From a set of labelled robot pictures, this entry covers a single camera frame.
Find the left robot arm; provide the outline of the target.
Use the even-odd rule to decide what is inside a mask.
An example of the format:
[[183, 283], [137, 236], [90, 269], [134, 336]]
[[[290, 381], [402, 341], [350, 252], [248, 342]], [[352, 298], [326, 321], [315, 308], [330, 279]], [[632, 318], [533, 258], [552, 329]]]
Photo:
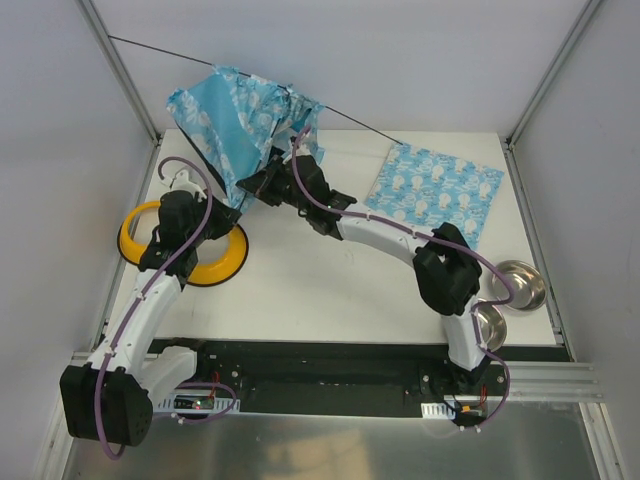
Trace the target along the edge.
[[137, 446], [146, 437], [155, 409], [177, 388], [208, 388], [211, 365], [197, 349], [166, 347], [145, 360], [166, 313], [199, 267], [198, 247], [230, 233], [235, 210], [198, 187], [164, 194], [158, 224], [144, 248], [124, 310], [115, 326], [81, 366], [69, 365], [59, 386], [69, 434], [108, 448]]

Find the black tent pole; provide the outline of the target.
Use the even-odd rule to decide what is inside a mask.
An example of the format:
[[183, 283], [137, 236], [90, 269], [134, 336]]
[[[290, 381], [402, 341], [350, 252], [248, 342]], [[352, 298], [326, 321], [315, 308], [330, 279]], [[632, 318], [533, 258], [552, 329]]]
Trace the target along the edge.
[[[175, 51], [172, 51], [172, 50], [167, 50], [167, 49], [155, 47], [155, 46], [152, 46], [152, 45], [149, 45], [149, 44], [145, 44], [145, 43], [141, 43], [141, 42], [138, 42], [138, 41], [126, 39], [126, 38], [115, 36], [115, 35], [112, 35], [112, 34], [107, 34], [107, 38], [109, 40], [115, 40], [117, 42], [121, 42], [121, 43], [125, 43], [125, 44], [128, 44], [128, 45], [140, 47], [140, 48], [143, 48], [145, 50], [161, 53], [161, 54], [168, 55], [168, 56], [171, 56], [171, 57], [175, 57], [175, 58], [178, 58], [178, 59], [186, 60], [186, 61], [189, 61], [189, 62], [192, 62], [192, 63], [197, 63], [199, 65], [205, 65], [205, 66], [208, 66], [208, 67], [213, 67], [214, 66], [214, 64], [212, 62], [208, 62], [206, 60], [203, 60], [203, 59], [200, 59], [200, 58], [197, 58], [197, 57], [185, 55], [185, 54], [178, 53], [178, 52], [175, 52]], [[358, 120], [358, 119], [356, 119], [355, 117], [353, 117], [351, 115], [348, 115], [348, 114], [346, 114], [346, 113], [344, 113], [344, 112], [342, 112], [342, 111], [340, 111], [340, 110], [338, 110], [338, 109], [336, 109], [336, 108], [334, 108], [332, 106], [329, 106], [327, 104], [323, 104], [323, 105], [324, 105], [324, 108], [326, 110], [328, 110], [329, 112], [331, 112], [333, 114], [336, 114], [336, 115], [348, 120], [349, 122], [354, 123], [355, 125], [357, 125], [359, 127], [363, 127], [365, 130], [373, 132], [376, 135], [379, 135], [379, 136], [381, 136], [381, 137], [383, 137], [383, 138], [385, 138], [387, 140], [390, 140], [390, 141], [394, 142], [395, 144], [400, 145], [400, 144], [403, 143], [400, 140], [392, 137], [391, 135], [386, 134], [386, 133], [384, 133], [383, 131], [381, 131], [379, 129], [376, 129], [373, 126], [371, 126], [369, 124], [366, 124], [363, 121]]]

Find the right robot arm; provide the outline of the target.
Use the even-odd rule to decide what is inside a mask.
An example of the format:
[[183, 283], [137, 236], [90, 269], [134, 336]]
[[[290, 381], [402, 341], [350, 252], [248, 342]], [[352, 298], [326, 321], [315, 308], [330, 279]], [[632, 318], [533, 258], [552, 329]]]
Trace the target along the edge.
[[371, 213], [330, 188], [310, 155], [289, 161], [276, 157], [238, 186], [269, 206], [296, 208], [321, 235], [369, 246], [411, 267], [423, 302], [441, 315], [452, 387], [469, 395], [484, 385], [490, 360], [473, 316], [481, 267], [457, 227], [445, 222], [427, 232]]

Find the blue snowman pet tent fabric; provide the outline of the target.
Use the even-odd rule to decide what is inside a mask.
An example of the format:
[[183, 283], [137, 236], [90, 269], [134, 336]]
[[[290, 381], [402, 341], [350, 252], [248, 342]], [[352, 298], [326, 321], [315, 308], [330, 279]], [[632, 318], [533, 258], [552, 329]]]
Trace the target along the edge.
[[237, 183], [264, 168], [273, 148], [289, 156], [291, 140], [308, 126], [301, 149], [317, 162], [324, 157], [317, 140], [323, 105], [290, 86], [243, 75], [234, 67], [214, 66], [200, 83], [176, 89], [166, 109], [221, 179], [228, 205], [242, 213], [254, 197]]

